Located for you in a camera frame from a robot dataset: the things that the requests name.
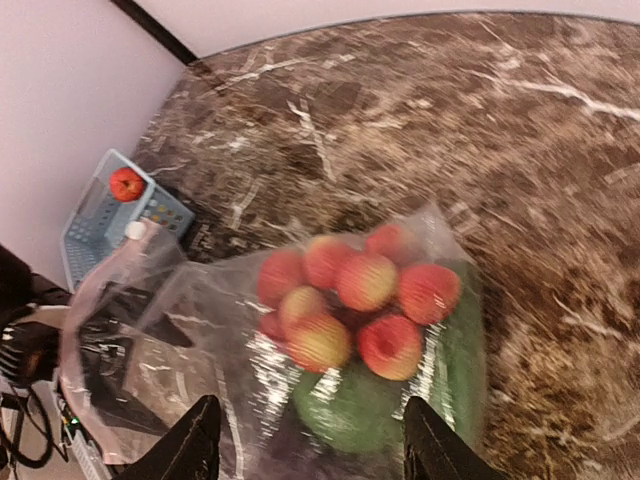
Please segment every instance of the brown marble surface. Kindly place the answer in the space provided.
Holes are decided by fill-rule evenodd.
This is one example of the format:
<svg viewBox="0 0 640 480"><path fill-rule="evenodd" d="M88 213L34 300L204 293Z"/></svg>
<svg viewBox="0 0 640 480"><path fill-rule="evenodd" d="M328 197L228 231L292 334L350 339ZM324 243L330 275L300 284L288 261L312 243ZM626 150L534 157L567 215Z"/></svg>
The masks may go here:
<svg viewBox="0 0 640 480"><path fill-rule="evenodd" d="M435 15L187 71L135 159L199 215L200 261L428 200L487 283L484 456L640 478L640 27Z"/></svg>

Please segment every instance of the plastic bag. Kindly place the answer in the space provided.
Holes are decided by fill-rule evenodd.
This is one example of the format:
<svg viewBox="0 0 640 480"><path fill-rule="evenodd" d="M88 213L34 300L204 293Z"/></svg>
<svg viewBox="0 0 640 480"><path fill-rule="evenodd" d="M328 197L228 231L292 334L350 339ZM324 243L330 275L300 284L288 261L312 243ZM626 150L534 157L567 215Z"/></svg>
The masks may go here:
<svg viewBox="0 0 640 480"><path fill-rule="evenodd" d="M149 223L81 285L62 337L63 391L105 462L140 459L205 394L223 479L401 479L412 395L478 447L476 269L437 208L390 225L202 265Z"/></svg>

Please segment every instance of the plastic crate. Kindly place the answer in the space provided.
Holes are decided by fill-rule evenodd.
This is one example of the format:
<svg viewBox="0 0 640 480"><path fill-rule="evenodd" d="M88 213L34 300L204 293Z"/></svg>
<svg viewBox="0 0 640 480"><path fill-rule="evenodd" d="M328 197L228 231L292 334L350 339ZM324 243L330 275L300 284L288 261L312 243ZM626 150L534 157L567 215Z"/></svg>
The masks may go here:
<svg viewBox="0 0 640 480"><path fill-rule="evenodd" d="M111 194L109 179L123 167L132 168L147 184L135 202L122 203ZM129 222L141 217L165 226L181 238L195 215L135 163L118 151L109 150L64 230L62 255L71 291L120 246Z"/></svg>

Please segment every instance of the red apple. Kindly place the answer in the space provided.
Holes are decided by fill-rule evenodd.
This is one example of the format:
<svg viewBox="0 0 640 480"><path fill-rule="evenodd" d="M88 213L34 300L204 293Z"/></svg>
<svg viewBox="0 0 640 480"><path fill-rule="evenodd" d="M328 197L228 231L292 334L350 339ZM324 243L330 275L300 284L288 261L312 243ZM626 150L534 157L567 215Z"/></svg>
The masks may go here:
<svg viewBox="0 0 640 480"><path fill-rule="evenodd" d="M144 179L129 167L113 172L109 179L109 186L113 197L123 203L138 200L147 188Z"/></svg>

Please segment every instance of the green fruit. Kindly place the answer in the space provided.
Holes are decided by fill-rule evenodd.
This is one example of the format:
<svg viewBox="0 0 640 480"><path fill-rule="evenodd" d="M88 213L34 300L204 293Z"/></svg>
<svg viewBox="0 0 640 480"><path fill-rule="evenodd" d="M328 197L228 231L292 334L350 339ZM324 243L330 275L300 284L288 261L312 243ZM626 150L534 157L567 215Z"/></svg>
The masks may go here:
<svg viewBox="0 0 640 480"><path fill-rule="evenodd" d="M446 262L463 285L455 311L445 319L436 343L429 404L472 448L479 446L487 393L481 283L468 262Z"/></svg>
<svg viewBox="0 0 640 480"><path fill-rule="evenodd" d="M305 372L293 392L302 422L336 450L366 453L402 442L402 425L392 415L401 387L353 363L332 374Z"/></svg>

